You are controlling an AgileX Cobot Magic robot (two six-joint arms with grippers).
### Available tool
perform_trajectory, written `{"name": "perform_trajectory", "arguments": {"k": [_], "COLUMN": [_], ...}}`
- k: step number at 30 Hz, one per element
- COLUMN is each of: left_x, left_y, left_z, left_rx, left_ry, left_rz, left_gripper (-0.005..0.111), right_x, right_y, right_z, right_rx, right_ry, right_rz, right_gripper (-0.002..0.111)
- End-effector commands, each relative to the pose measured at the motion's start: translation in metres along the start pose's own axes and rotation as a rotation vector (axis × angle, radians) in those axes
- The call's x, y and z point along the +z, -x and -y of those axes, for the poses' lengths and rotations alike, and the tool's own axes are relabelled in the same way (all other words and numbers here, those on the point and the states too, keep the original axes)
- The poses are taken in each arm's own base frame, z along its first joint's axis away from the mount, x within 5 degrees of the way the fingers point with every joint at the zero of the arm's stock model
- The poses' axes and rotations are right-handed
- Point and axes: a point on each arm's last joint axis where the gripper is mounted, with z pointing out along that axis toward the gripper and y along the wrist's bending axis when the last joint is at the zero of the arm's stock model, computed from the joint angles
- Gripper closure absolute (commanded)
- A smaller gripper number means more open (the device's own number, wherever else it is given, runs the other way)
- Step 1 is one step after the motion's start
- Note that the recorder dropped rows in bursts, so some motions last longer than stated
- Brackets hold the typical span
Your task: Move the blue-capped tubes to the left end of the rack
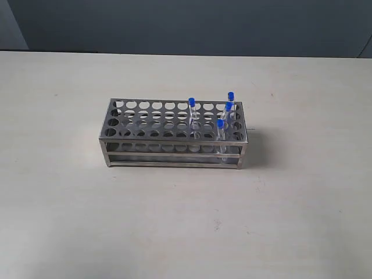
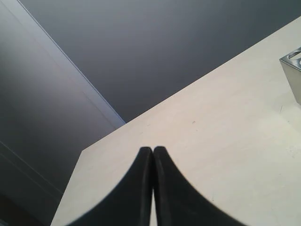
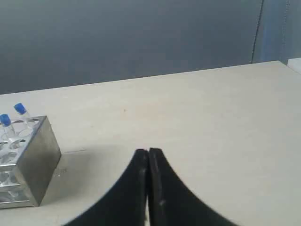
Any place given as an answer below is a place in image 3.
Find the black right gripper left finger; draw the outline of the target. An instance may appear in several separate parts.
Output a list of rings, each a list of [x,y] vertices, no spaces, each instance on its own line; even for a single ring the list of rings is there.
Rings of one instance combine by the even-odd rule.
[[[117,182],[91,208],[67,226],[143,226],[147,198],[148,152],[137,149]]]

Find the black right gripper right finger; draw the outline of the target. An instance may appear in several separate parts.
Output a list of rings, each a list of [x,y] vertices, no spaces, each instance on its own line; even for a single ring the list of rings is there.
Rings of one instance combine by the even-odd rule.
[[[151,226],[234,226],[202,202],[177,176],[163,151],[149,149]]]

